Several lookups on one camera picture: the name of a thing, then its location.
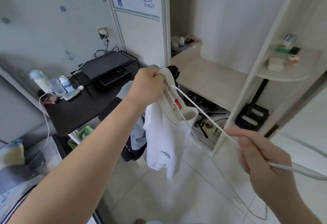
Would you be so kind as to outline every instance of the black desk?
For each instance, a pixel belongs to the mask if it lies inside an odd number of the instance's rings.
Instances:
[[[139,68],[130,64],[126,66],[130,71],[128,75],[104,86],[94,82],[82,90],[69,101],[59,100],[56,104],[46,105],[45,108],[59,136],[68,135],[88,121],[95,118],[119,93],[121,87],[133,80]]]

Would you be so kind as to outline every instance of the corner shelf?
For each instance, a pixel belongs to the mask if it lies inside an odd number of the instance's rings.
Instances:
[[[272,81],[280,82],[296,82],[308,78],[313,67],[317,64],[322,54],[321,50],[301,49],[299,52],[300,61],[297,66],[287,66],[281,72],[270,71],[267,69],[267,60],[269,57],[287,58],[287,54],[272,52],[271,56],[267,56],[266,60],[259,65],[256,76],[266,78]]]
[[[181,66],[178,60],[173,57],[172,65]],[[178,84],[229,111],[233,109],[248,76],[201,57],[185,61],[180,71]]]

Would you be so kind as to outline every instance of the green trash bag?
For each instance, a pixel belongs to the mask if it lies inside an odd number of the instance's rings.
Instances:
[[[90,126],[86,126],[84,127],[81,131],[77,132],[77,137],[82,141],[84,140],[88,135],[90,135],[93,132],[93,129]],[[73,141],[72,139],[69,139],[67,141],[68,146],[70,146],[70,148],[74,149],[75,147],[77,147],[77,144],[75,141]]]

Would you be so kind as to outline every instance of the red clothing tag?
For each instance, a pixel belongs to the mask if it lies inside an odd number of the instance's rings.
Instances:
[[[175,103],[177,104],[178,108],[181,110],[182,106],[177,98],[175,99]]]

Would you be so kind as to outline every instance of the white shirt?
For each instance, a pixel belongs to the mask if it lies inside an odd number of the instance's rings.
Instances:
[[[150,168],[160,170],[167,168],[167,177],[173,179],[178,172],[182,154],[191,134],[191,129],[198,110],[185,105],[177,90],[168,85],[175,85],[174,78],[167,68],[159,70],[165,77],[163,93],[157,101],[149,105],[145,111],[144,130],[147,139],[146,161]],[[180,115],[168,94],[178,100],[180,111],[186,118],[189,126]]]

